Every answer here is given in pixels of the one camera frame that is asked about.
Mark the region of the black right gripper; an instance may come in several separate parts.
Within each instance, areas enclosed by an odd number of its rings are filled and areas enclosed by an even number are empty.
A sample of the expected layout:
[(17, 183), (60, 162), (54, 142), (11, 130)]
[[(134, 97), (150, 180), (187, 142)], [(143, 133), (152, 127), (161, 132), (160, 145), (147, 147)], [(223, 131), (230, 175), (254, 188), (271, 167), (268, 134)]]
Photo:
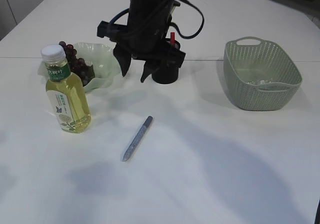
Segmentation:
[[(113, 55), (125, 77), (132, 57), (154, 54), (157, 44), (169, 26), (168, 19), (174, 0), (130, 0), (129, 8), (121, 11), (109, 22), (101, 21), (96, 35), (116, 43)], [(151, 75), (156, 83), (163, 83), (164, 61), (149, 59), (143, 66), (140, 82)]]

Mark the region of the blue black right arm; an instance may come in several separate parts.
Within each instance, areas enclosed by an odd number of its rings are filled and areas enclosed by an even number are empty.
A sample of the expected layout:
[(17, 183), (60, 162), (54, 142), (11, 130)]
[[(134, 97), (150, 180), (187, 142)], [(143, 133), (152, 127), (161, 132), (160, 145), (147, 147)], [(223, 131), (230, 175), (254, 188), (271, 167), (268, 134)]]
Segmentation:
[[(320, 0), (271, 1), (310, 15), (320, 14)], [(187, 0), (130, 0), (129, 8), (118, 13), (109, 22), (100, 22), (97, 36), (107, 37), (116, 44), (113, 55), (118, 61), (122, 76), (126, 76), (132, 59), (145, 62), (141, 82), (156, 72), (167, 77), (171, 74), (171, 69), (182, 66), (186, 54), (175, 43), (166, 39), (169, 27), (175, 28), (177, 33), (181, 32), (172, 21), (174, 7), (180, 3), (195, 8)]]

